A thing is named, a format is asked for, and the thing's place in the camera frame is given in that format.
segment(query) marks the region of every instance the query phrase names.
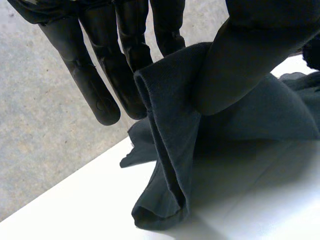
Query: dark gray cloth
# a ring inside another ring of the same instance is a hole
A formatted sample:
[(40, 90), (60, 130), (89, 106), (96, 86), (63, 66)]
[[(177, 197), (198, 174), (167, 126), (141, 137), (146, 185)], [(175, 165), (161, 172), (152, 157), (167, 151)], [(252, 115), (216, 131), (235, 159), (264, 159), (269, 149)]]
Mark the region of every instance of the dark gray cloth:
[(295, 89), (288, 79), (281, 82), (271, 74), (218, 114), (197, 113), (190, 93), (209, 47), (190, 46), (135, 74), (148, 117), (129, 130), (134, 149), (120, 165), (156, 160), (132, 210), (139, 228), (166, 230), (188, 216), (196, 144), (215, 139), (320, 139), (320, 92), (308, 85)]

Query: towel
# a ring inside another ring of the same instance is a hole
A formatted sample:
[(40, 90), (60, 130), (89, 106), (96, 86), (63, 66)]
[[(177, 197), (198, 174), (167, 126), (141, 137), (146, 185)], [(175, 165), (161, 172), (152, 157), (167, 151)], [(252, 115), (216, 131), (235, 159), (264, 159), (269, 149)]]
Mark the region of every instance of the towel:
[(193, 156), (203, 140), (320, 139), (316, 84), (295, 89), (271, 74), (227, 109), (201, 116), (190, 95), (210, 44), (182, 49), (134, 75), (147, 118), (129, 130), (134, 148), (120, 166), (156, 160), (131, 213), (138, 228), (166, 230), (190, 214)]

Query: concrete floor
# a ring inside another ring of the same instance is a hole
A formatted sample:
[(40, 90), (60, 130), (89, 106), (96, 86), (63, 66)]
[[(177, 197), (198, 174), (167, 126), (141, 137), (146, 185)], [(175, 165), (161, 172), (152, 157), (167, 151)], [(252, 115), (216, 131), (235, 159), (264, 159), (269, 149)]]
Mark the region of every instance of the concrete floor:
[[(224, 0), (187, 0), (187, 46), (212, 41), (227, 17)], [(152, 21), (149, 14), (146, 41), (157, 61)], [(117, 124), (99, 124), (38, 26), (0, 0), (0, 221), (124, 139), (133, 123), (122, 111)]]

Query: white surface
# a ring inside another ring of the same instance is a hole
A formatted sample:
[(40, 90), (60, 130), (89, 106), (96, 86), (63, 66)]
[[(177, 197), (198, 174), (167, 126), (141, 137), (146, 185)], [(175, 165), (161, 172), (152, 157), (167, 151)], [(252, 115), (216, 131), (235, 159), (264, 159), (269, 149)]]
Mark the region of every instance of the white surface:
[(0, 240), (320, 239), (320, 141), (226, 144), (204, 155), (190, 218), (163, 232), (134, 225), (155, 163), (121, 169), (131, 149), (126, 138), (8, 217)]
[(307, 66), (307, 63), (303, 60), (302, 55), (296, 55), (288, 57), (285, 61), (273, 69), (271, 73), (279, 78), (283, 74), (292, 74), (297, 72), (307, 75), (316, 72), (316, 70), (310, 69)]

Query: gray fabric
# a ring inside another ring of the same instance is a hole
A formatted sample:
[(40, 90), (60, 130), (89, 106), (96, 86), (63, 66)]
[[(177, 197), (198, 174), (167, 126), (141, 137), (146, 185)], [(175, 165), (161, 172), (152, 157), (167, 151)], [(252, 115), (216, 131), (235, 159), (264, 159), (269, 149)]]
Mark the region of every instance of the gray fabric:
[(203, 140), (320, 139), (320, 93), (308, 86), (294, 92), (271, 74), (231, 107), (201, 117), (189, 96), (209, 47), (190, 46), (135, 74), (148, 118), (130, 129), (134, 149), (121, 167), (157, 160), (132, 210), (139, 228), (166, 230), (188, 216), (194, 149)]

